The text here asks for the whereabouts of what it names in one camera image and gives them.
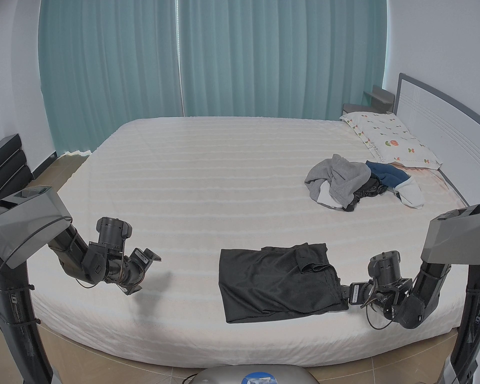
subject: baseboard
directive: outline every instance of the baseboard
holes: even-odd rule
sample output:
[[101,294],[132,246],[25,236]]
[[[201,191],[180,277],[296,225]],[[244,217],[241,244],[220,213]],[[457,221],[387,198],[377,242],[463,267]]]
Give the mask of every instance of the baseboard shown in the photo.
[[57,152],[52,153],[47,159],[40,164],[33,172],[33,179],[37,179],[48,167],[50,167],[55,160],[57,160]]

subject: white label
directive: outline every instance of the white label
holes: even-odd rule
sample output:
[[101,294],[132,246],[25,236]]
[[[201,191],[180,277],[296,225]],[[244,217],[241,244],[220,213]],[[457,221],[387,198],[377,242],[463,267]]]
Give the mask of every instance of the white label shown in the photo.
[[138,256],[140,260],[142,260],[145,264],[148,264],[148,259],[142,255],[142,253],[137,249],[135,250],[135,254]]
[[359,298],[359,285],[356,285],[353,287],[352,304],[355,304],[358,298]]

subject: bed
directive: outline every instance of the bed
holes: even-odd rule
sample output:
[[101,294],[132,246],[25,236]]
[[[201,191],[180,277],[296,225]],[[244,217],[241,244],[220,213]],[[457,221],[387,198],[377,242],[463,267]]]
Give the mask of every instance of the bed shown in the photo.
[[[435,119],[422,121],[418,106],[443,113],[442,121],[450,125],[458,116],[445,115],[442,104],[432,109],[439,96],[422,84],[400,79],[396,111],[443,159],[445,141],[432,145],[428,135],[415,132],[438,125]],[[277,322],[225,322],[218,288],[221,248],[326,242],[328,258],[343,284],[368,279],[370,257],[396,249],[402,256],[402,275],[414,277],[429,221],[463,207],[462,199],[469,201],[466,193],[476,197],[468,194],[465,180],[452,182],[456,190],[446,182],[455,172],[409,169],[425,195],[423,209],[408,208],[385,193],[362,199],[352,213],[329,210],[310,199],[303,180],[313,165],[334,153],[351,161],[372,159],[342,121],[194,117],[123,125],[59,195],[85,240],[97,240],[98,218],[118,217],[133,226],[127,252],[148,247],[163,261],[150,268],[140,292],[126,297],[114,285],[83,289],[44,247],[29,259],[37,317],[104,352],[179,367],[342,363],[458,326],[467,277],[467,268],[458,265],[444,284],[437,310],[415,330],[394,323],[375,331],[357,307]],[[455,159],[444,160],[447,163],[447,170],[458,166]],[[375,315],[371,319],[378,325],[385,322]]]

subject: floral print pillow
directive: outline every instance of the floral print pillow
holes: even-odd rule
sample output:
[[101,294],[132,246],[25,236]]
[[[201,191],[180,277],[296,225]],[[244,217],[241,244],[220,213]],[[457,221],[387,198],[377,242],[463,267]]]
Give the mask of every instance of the floral print pillow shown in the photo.
[[379,163],[438,169],[442,164],[393,113],[351,112],[345,121]]

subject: gray headboard frame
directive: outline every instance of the gray headboard frame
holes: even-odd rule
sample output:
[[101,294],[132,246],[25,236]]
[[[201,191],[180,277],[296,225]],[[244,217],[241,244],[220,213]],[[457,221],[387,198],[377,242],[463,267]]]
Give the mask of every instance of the gray headboard frame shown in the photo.
[[[405,80],[413,85],[416,85],[419,88],[424,89],[425,91],[433,94],[434,96],[437,96],[438,98],[442,99],[446,103],[452,105],[453,107],[457,108],[461,112],[463,112],[465,115],[470,117],[472,120],[480,124],[480,114],[472,110],[471,108],[467,107],[465,104],[459,102],[458,100],[455,100],[453,97],[447,95],[446,93],[432,87],[431,85],[428,85],[420,80],[417,80],[413,77],[410,77],[404,73],[400,73],[398,76],[398,86],[396,90],[396,97],[395,97],[395,105],[394,105],[394,110],[393,112],[397,114],[398,112],[398,103],[400,101],[400,91],[401,91],[401,86],[402,86],[402,81]],[[468,205],[468,202],[466,199],[462,196],[462,194],[458,191],[458,189],[455,187],[455,185],[449,180],[449,178],[442,172],[442,169],[439,169],[440,173],[442,176],[445,178],[445,180],[455,189],[455,191],[458,193],[458,195],[463,199],[463,201]]]

